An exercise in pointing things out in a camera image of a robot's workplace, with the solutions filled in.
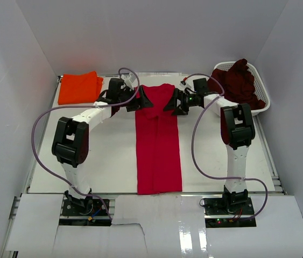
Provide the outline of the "bright red t shirt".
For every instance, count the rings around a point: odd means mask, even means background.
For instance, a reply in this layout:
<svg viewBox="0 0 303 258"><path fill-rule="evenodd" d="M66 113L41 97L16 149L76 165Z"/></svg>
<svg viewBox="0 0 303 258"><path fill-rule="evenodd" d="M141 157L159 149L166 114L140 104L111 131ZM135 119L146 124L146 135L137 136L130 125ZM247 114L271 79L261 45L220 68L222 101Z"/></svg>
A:
<svg viewBox="0 0 303 258"><path fill-rule="evenodd" d="M143 87L153 107L135 112L137 193L154 195L182 191L178 120L164 107L175 86Z"/></svg>

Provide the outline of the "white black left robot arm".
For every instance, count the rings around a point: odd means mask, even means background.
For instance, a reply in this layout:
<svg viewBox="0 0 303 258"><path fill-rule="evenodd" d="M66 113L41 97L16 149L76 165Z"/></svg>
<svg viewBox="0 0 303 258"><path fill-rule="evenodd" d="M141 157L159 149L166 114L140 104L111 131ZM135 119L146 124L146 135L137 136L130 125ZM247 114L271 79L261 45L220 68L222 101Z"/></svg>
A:
<svg viewBox="0 0 303 258"><path fill-rule="evenodd" d="M143 87L139 84L134 88L133 81L132 78L110 79L108 89L99 94L89 109L71 118L61 117L58 120L51 151L69 182L65 196L82 215L94 210L94 203L89 197L91 188L80 169L89 154L90 132L121 107L128 112L153 107Z"/></svg>

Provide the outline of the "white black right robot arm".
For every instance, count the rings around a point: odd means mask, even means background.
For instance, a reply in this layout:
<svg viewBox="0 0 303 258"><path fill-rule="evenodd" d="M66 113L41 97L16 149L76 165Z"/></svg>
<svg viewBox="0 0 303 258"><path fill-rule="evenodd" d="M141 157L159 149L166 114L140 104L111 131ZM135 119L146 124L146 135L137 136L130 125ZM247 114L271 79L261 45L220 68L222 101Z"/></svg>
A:
<svg viewBox="0 0 303 258"><path fill-rule="evenodd" d="M220 117L221 139L227 149L227 175L221 200L216 207L228 214L241 212L248 201L246 186L246 157L252 140L255 138L255 126L250 105L231 102L224 97L224 91L210 91L204 74L196 74L190 87L187 79L175 88L164 111L171 111L174 116L188 115L191 107L211 110Z"/></svg>

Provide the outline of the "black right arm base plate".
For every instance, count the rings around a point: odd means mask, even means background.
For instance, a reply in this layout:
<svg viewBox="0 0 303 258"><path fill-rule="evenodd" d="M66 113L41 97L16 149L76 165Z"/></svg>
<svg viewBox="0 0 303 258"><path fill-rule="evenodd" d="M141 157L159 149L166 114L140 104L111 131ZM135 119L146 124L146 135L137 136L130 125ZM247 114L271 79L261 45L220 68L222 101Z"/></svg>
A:
<svg viewBox="0 0 303 258"><path fill-rule="evenodd" d="M255 211L251 198L237 208L228 209L222 198L202 198L199 205L204 208L206 228L247 228L256 227L256 219L248 219Z"/></svg>

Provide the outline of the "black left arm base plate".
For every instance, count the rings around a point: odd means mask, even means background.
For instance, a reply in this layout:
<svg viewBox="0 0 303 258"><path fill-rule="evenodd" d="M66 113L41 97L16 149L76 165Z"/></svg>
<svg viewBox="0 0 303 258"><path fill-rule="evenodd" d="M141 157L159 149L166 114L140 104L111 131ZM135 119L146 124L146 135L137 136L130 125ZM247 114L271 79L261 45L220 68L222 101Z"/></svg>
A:
<svg viewBox="0 0 303 258"><path fill-rule="evenodd" d="M104 199L104 207L99 199L90 199L86 207L80 207L70 202L68 199L64 199L59 225L61 226L111 226L111 220L108 217L107 212L110 207L110 200Z"/></svg>

